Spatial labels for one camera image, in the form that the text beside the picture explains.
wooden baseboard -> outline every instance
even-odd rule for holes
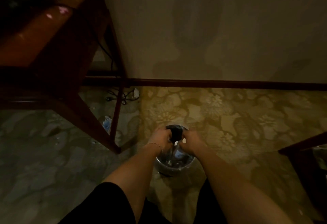
[[[85,77],[85,86],[119,86],[121,78]],[[275,89],[327,91],[327,84],[289,83],[263,81],[215,81],[215,80],[183,80],[183,79],[144,79],[128,78],[126,86],[161,86],[161,87],[200,87],[200,88],[244,88],[244,89]]]

floral carpet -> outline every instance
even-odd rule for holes
[[[294,223],[321,219],[292,165],[277,150],[327,131],[327,93],[218,88],[141,87],[123,105],[108,151],[53,111],[0,112],[0,223],[59,222],[147,142],[158,125],[196,128],[221,158],[269,195]],[[105,88],[80,93],[99,121],[113,114]],[[198,161],[184,175],[155,169],[148,198],[173,223],[192,223],[205,174]]]

table leg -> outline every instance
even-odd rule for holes
[[[78,94],[70,95],[62,100],[53,100],[51,106],[63,118],[70,121],[114,153],[118,154],[121,152],[120,147],[115,144],[115,135],[108,135]]]

power cord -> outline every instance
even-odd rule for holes
[[[111,87],[113,90],[115,91],[118,91],[119,92],[119,89],[116,89],[114,87]],[[127,98],[129,96],[129,94],[131,94],[132,92],[134,92],[134,90],[131,90],[129,91],[127,94],[125,94],[123,92],[123,98],[122,98],[122,105],[126,105],[127,104],[127,101],[136,101],[137,99],[140,98],[140,96],[138,96],[137,98]],[[112,100],[117,100],[118,98],[118,94],[116,94],[115,92],[113,92],[112,90],[107,90],[107,93],[108,94],[111,94],[112,97],[106,97],[106,101],[107,102],[110,102]]]
[[[97,44],[100,46],[100,48],[106,53],[106,55],[109,56],[109,58],[111,59],[111,64],[110,64],[110,70],[112,71],[112,68],[113,68],[113,57],[112,55],[102,46],[102,44],[100,43],[92,25],[90,24],[90,22],[88,21],[88,19],[76,8],[74,7],[71,7],[71,6],[68,6],[68,5],[65,5],[65,4],[54,4],[54,6],[62,6],[62,7],[66,7],[66,8],[69,8],[69,9],[72,9],[74,12],[76,12],[78,15],[80,15],[86,22],[86,24],[88,25],[88,28],[89,30],[91,31],[92,33],[92,36],[93,38],[96,40]]]

beige wall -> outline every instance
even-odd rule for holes
[[[327,82],[326,0],[106,0],[128,76]]]

